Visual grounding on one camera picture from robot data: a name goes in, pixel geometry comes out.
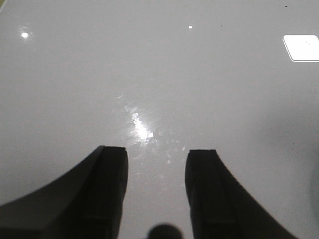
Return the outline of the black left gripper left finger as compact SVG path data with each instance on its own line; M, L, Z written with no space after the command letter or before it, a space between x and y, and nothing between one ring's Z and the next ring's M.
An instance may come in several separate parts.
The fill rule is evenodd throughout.
M3 239L115 239L128 182L123 147L99 146L53 182L0 208Z

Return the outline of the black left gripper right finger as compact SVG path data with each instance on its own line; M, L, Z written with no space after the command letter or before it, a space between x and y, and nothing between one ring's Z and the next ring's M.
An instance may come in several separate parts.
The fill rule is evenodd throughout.
M185 187L196 239L293 239L235 179L216 150L190 150Z

